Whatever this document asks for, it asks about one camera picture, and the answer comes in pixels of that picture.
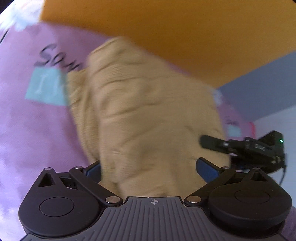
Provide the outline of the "beige cable-knit sweater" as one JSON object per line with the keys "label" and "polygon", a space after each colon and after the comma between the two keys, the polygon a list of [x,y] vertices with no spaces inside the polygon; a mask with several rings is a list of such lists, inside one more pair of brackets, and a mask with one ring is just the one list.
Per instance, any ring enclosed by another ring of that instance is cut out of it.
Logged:
{"label": "beige cable-knit sweater", "polygon": [[81,146],[100,161],[101,186],[121,198],[186,197],[205,184],[198,158],[230,164],[199,143],[224,138],[213,89],[127,39],[92,51],[85,69],[68,73],[67,90]]}

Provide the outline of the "orange headboard panel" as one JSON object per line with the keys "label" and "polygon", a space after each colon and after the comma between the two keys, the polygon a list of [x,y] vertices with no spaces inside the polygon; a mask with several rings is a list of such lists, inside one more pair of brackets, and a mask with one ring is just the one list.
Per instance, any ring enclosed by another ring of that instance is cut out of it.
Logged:
{"label": "orange headboard panel", "polygon": [[294,1],[45,1],[41,20],[128,37],[215,87],[295,51]]}

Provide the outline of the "grey upholstered headboard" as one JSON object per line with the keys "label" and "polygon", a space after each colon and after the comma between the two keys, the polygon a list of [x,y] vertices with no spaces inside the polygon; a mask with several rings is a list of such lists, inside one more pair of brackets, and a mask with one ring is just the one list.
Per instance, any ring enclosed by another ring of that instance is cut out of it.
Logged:
{"label": "grey upholstered headboard", "polygon": [[240,76],[219,88],[248,121],[295,105],[295,52]]}

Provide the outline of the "pink floral bed sheet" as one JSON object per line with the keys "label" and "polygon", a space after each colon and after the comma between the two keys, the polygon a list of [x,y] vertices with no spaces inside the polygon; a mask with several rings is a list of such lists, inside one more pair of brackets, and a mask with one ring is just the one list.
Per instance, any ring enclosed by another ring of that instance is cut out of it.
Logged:
{"label": "pink floral bed sheet", "polygon": [[103,209],[92,226],[68,237],[37,237],[24,231],[19,208],[45,168],[62,173],[100,162],[90,162],[81,146],[67,75],[85,69],[88,55],[111,39],[48,24],[10,29],[3,35],[1,240],[295,240],[293,205],[279,233],[253,239],[222,230],[202,208],[187,206],[187,196],[122,198],[121,205]]}

